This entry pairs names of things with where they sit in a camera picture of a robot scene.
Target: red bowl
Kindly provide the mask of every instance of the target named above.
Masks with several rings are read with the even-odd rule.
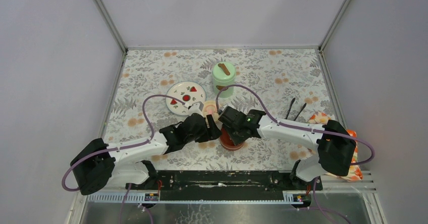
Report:
[[[244,146],[244,142],[238,145],[234,145],[232,139],[230,139],[229,134],[226,129],[222,127],[222,135],[220,136],[220,143],[222,146],[229,151],[236,151]]]

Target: orange cloth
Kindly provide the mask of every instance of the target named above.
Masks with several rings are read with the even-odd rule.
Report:
[[[327,122],[331,120],[329,116],[327,116],[323,112],[315,112],[313,116],[309,119],[310,124],[327,124]],[[357,133],[352,130],[347,130],[348,134],[352,137],[356,137]],[[354,156],[352,157],[352,162],[358,162],[358,143],[355,147]],[[361,168],[359,165],[353,165],[349,168],[349,173],[347,176],[336,176],[333,174],[328,173],[327,175],[334,176],[340,179],[350,180],[350,181],[356,181],[356,180],[362,180],[362,173]]]

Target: floral tablecloth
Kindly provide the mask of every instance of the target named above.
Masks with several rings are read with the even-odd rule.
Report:
[[[104,141],[123,142],[149,135],[141,105],[152,94],[165,94],[181,81],[194,81],[204,87],[207,100],[215,98],[211,70],[218,62],[231,62],[236,67],[236,82],[253,89],[274,116],[284,118],[293,97],[290,112],[293,119],[307,122],[321,111],[334,119],[333,105],[314,49],[218,49],[218,50],[130,50],[114,99]],[[231,103],[245,113],[261,109],[257,99],[244,89],[235,88],[232,97],[220,104]],[[184,117],[170,112],[164,98],[153,98],[147,112],[154,129],[182,121]],[[275,139],[249,139],[243,148],[231,152],[218,140],[189,143],[181,151],[152,156],[157,170],[291,170],[294,162],[309,157],[305,147]]]

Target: white plate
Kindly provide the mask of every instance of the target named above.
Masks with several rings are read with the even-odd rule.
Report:
[[[175,97],[183,102],[189,102],[190,104],[196,102],[204,103],[206,100],[205,90],[199,84],[191,81],[184,81],[175,84],[171,89],[168,90],[167,95]],[[186,116],[187,109],[179,102],[175,102],[170,98],[166,98],[165,102],[168,109],[175,114]]]

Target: green lid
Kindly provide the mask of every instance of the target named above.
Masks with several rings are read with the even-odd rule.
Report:
[[[219,66],[219,64],[224,64],[229,71],[229,75],[226,75],[224,70]],[[221,62],[216,64],[212,69],[212,76],[219,82],[229,82],[235,78],[235,67],[233,64],[228,62]]]

